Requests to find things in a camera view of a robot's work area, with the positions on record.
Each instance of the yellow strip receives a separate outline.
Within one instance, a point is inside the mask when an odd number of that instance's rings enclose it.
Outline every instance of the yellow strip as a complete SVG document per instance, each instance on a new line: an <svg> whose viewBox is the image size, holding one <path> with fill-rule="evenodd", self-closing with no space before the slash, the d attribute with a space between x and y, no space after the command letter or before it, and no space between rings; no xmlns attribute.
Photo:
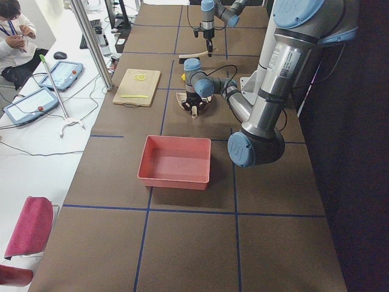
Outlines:
<svg viewBox="0 0 389 292"><path fill-rule="evenodd" d="M148 96L141 94L122 94L120 97L123 97L124 99L148 99Z"/></svg>

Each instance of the blue lanyard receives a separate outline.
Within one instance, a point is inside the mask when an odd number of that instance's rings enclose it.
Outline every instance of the blue lanyard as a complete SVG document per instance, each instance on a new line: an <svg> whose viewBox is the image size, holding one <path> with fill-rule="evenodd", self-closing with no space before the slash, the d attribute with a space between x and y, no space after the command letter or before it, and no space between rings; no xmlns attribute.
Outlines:
<svg viewBox="0 0 389 292"><path fill-rule="evenodd" d="M15 30L15 27L13 26L13 23L12 23L12 21L11 20L8 20L8 25L10 26L10 28L11 28L11 33L12 33L12 35L17 35L17 33L16 33L16 30ZM2 31L2 32L4 32L6 35L10 35L10 33L4 28L4 26L1 26L0 27L0 30Z"/></svg>

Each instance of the keyboard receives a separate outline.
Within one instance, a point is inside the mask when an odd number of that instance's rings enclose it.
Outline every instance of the keyboard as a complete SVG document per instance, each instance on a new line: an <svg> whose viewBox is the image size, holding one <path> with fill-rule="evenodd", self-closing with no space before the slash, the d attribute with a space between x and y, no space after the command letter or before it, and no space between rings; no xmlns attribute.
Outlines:
<svg viewBox="0 0 389 292"><path fill-rule="evenodd" d="M89 23L91 24L92 28L94 28L95 26L100 25L100 20L99 19L90 20ZM86 43L86 39L83 35L81 37L80 49L87 49L87 48L88 48L88 44Z"/></svg>

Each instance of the small yellow part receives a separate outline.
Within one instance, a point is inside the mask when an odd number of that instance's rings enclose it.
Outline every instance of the small yellow part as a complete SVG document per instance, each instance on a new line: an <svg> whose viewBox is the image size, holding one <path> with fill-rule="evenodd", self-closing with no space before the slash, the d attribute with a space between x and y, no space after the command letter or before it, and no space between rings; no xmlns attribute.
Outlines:
<svg viewBox="0 0 389 292"><path fill-rule="evenodd" d="M137 73L133 76L133 79L137 81L145 81L146 80L146 75L142 73Z"/></svg>
<svg viewBox="0 0 389 292"><path fill-rule="evenodd" d="M142 94L122 94L120 97L124 99L148 99L148 96Z"/></svg>

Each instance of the red plastic tray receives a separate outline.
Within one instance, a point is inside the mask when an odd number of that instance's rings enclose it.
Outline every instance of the red plastic tray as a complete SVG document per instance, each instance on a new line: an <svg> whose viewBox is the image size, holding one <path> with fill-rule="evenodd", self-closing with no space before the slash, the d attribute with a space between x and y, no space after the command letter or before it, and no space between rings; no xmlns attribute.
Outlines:
<svg viewBox="0 0 389 292"><path fill-rule="evenodd" d="M147 136L138 178L144 185L205 190L209 183L211 140Z"/></svg>

